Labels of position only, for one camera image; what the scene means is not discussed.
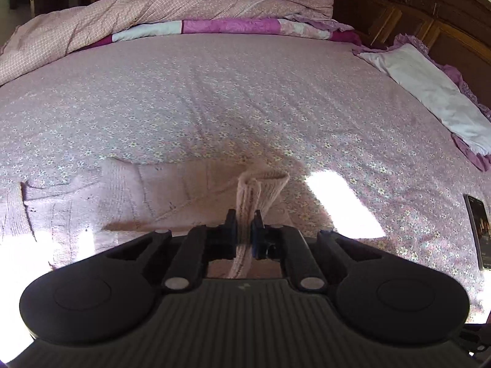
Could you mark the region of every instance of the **circular cover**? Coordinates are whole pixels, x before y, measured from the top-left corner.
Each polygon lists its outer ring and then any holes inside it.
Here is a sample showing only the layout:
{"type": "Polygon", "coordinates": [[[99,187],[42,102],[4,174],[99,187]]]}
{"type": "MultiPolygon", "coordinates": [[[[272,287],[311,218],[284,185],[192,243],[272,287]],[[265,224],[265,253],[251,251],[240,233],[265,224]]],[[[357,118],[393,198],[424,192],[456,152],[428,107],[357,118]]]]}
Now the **circular cover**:
{"type": "Polygon", "coordinates": [[[438,271],[397,260],[354,265],[336,291],[347,322],[385,343],[421,345],[458,333],[469,313],[466,291],[438,271]]]}
{"type": "Polygon", "coordinates": [[[122,335],[148,315],[153,302],[153,289],[133,267],[103,259],[43,275],[25,289],[19,308],[36,337],[77,345],[122,335]]]}

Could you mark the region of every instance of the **bed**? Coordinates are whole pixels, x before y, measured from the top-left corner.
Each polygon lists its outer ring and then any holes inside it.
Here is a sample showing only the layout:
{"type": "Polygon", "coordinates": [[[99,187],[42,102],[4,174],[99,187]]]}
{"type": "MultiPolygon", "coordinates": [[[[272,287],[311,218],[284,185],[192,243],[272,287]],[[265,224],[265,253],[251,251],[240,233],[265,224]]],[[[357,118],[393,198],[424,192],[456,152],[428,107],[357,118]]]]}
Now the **bed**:
{"type": "MultiPolygon", "coordinates": [[[[483,81],[491,73],[490,6],[335,0],[334,18],[375,48],[398,33],[417,35],[491,106],[483,81]]],[[[290,173],[281,195],[305,236],[334,226],[445,272],[468,292],[469,321],[484,322],[491,300],[462,195],[489,208],[489,173],[353,48],[275,34],[170,34],[72,52],[0,88],[0,186],[68,184],[97,175],[107,158],[259,159],[290,173]]],[[[39,236],[65,228],[65,216],[56,217],[39,236]]],[[[55,249],[70,250],[73,239],[55,249]]]]}

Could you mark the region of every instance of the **headboard panel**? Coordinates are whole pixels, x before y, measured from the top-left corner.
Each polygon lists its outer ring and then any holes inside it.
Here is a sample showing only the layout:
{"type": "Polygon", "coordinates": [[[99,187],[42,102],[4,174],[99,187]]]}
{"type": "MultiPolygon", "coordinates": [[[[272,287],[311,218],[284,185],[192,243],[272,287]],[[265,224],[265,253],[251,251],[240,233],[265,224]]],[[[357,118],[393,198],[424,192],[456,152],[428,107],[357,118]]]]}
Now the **headboard panel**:
{"type": "Polygon", "coordinates": [[[488,0],[334,0],[334,19],[352,25],[365,45],[417,36],[430,56],[457,67],[491,107],[491,2],[488,0]]]}

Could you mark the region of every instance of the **pink plaid blanket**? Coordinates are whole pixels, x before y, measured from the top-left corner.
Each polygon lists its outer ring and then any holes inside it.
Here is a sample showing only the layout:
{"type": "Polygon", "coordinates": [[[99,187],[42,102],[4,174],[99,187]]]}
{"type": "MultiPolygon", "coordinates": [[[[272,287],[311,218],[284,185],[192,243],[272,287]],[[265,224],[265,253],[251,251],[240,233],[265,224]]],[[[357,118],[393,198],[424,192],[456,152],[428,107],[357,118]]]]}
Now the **pink plaid blanket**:
{"type": "Polygon", "coordinates": [[[329,21],[334,0],[101,0],[40,15],[17,28],[0,55],[0,85],[106,36],[143,23],[184,19],[329,21]]]}

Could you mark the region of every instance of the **silver screw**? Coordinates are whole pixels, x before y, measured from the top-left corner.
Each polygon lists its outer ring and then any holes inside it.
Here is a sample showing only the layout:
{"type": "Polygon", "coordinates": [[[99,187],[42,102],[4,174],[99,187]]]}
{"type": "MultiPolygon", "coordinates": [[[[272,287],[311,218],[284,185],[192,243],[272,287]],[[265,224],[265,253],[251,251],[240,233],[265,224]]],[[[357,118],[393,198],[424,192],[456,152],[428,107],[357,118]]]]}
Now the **silver screw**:
{"type": "Polygon", "coordinates": [[[172,290],[183,290],[189,286],[189,281],[183,277],[172,277],[165,281],[164,285],[172,290]]]}
{"type": "Polygon", "coordinates": [[[325,283],[323,280],[317,277],[306,277],[300,281],[300,285],[304,289],[317,290],[322,288],[325,285],[325,283]]]}

